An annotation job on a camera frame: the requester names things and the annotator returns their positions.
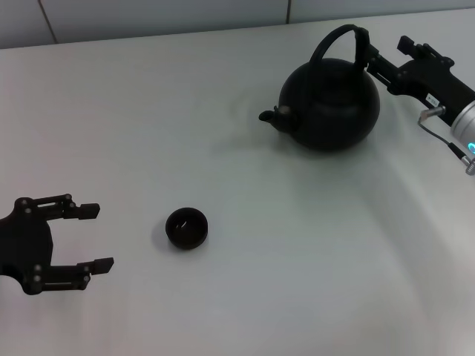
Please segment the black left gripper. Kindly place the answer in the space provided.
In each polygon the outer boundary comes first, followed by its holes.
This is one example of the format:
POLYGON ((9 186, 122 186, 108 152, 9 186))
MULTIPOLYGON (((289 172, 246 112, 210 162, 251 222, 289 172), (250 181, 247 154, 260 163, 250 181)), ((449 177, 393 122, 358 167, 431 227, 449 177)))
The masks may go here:
POLYGON ((98 203, 77 205, 71 194, 18 198, 12 212, 1 219, 1 276, 13 278, 27 295, 85 290, 92 275, 111 270, 113 257, 50 266, 53 241, 48 220, 92 220, 99 212, 98 203))

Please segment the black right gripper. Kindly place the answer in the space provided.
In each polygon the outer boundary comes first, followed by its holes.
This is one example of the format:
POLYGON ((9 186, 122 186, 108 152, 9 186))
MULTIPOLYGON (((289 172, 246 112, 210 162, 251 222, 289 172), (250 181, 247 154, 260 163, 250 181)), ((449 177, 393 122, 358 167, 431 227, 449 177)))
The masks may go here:
POLYGON ((453 60, 427 43, 415 44, 407 36, 400 38, 397 49, 413 60, 397 68, 370 44, 366 51, 367 72, 393 95, 411 96, 428 108, 444 106, 445 113, 440 118, 452 126, 474 101, 474 90, 451 73, 449 67, 453 67, 453 60))

